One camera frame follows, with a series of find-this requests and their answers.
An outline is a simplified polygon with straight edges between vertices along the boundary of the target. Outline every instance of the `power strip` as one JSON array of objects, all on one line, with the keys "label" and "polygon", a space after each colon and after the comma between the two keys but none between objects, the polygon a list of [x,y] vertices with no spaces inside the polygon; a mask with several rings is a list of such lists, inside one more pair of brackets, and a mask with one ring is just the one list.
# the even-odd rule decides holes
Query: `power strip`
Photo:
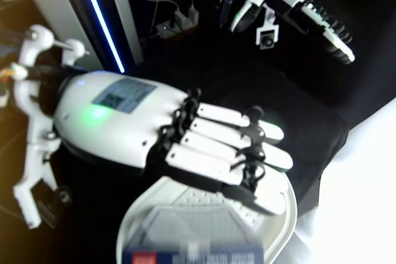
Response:
[{"label": "power strip", "polygon": [[182,14],[181,11],[174,12],[174,25],[171,26],[171,20],[167,20],[161,24],[158,24],[155,28],[157,29],[160,37],[164,40],[179,35],[191,28],[198,25],[199,11],[194,7],[189,7],[188,17]]}]

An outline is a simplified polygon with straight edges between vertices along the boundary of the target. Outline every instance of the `back of robotic hand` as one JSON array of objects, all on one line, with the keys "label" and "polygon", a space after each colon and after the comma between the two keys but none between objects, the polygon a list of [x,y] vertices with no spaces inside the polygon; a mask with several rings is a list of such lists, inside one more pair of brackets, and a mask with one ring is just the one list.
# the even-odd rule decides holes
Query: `back of robotic hand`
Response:
[{"label": "back of robotic hand", "polygon": [[[38,54],[54,45],[65,48],[63,70],[34,66]],[[34,25],[18,63],[7,70],[15,81],[17,106],[29,117],[24,176],[14,187],[29,228],[41,223],[42,212],[31,192],[39,181],[64,204],[70,202],[67,191],[60,193],[49,161],[61,143],[91,162],[168,175],[186,185],[221,192],[261,213],[285,211],[284,172],[293,161],[273,146],[283,132],[261,120],[259,107],[241,114],[201,103],[199,90],[187,94],[105,71],[83,74],[74,63],[84,54],[81,42],[60,43],[48,29]],[[55,84],[58,91],[53,93],[58,97],[44,113],[38,98],[48,95],[52,86],[48,80],[62,83]],[[255,192],[265,193],[264,198]]]},{"label": "back of robotic hand", "polygon": [[278,41],[279,25],[274,21],[275,16],[279,16],[302,34],[309,35],[342,63],[355,60],[348,46],[352,36],[345,25],[314,0],[246,0],[235,15],[230,30],[235,33],[245,31],[262,9],[265,10],[264,24],[256,29],[256,45],[261,49],[273,48]]}]

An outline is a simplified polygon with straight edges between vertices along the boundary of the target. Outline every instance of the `robotic hand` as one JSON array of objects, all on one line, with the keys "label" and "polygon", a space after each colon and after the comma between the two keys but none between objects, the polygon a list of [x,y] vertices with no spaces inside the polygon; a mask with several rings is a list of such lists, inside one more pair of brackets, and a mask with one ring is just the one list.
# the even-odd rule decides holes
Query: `robotic hand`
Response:
[{"label": "robotic hand", "polygon": [[[32,187],[43,180],[59,192],[49,160],[61,142],[71,153],[94,163],[168,175],[193,187],[221,192],[261,213],[285,211],[283,193],[288,182],[283,172],[293,161],[272,145],[283,138],[283,132],[261,120],[259,107],[241,114],[201,103],[199,90],[186,94],[151,80],[76,70],[64,77],[50,117],[37,102],[45,91],[43,82],[34,79],[42,77],[37,75],[40,68],[33,67],[36,57],[55,44],[66,47],[59,67],[64,73],[65,68],[74,70],[75,60],[85,50],[76,40],[66,45],[55,41],[39,25],[29,32],[18,63],[9,69],[17,106],[29,117],[24,176],[14,187],[29,228],[41,223]],[[257,187],[266,191],[262,200],[254,195]]]},{"label": "robotic hand", "polygon": [[231,24],[232,32],[245,31],[265,9],[264,24],[256,30],[256,45],[260,49],[273,48],[278,41],[279,25],[274,25],[275,15],[294,26],[302,34],[311,35],[331,55],[345,64],[352,63],[355,56],[348,47],[352,37],[344,24],[334,16],[327,15],[314,0],[246,0]]}]

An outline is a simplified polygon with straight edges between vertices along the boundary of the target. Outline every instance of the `gray label sticker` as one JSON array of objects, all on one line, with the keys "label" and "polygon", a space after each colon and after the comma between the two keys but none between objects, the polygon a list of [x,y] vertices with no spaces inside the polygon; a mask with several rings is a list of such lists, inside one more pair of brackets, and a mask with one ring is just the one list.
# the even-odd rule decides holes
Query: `gray label sticker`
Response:
[{"label": "gray label sticker", "polygon": [[112,83],[95,98],[93,104],[113,108],[124,113],[131,113],[156,88],[149,83],[134,79],[122,79]]}]

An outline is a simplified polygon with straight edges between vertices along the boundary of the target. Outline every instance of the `blue light strip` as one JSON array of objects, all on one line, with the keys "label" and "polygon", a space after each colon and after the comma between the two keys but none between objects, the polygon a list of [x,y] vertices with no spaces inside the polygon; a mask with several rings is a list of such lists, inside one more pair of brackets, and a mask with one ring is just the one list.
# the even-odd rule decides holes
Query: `blue light strip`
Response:
[{"label": "blue light strip", "polygon": [[111,38],[111,35],[110,35],[110,32],[109,32],[109,30],[107,28],[106,22],[105,22],[105,20],[103,18],[103,15],[101,14],[101,10],[99,8],[98,1],[97,0],[91,0],[91,3],[93,5],[93,9],[95,10],[95,12],[97,14],[98,20],[100,22],[101,28],[103,29],[103,33],[106,36],[107,42],[110,45],[111,52],[113,52],[113,56],[114,56],[114,58],[115,58],[115,60],[117,62],[119,71],[123,74],[125,72],[124,66],[121,63],[121,60],[120,60],[120,58],[118,56],[118,53],[117,53],[116,46],[113,43],[113,39]]}]

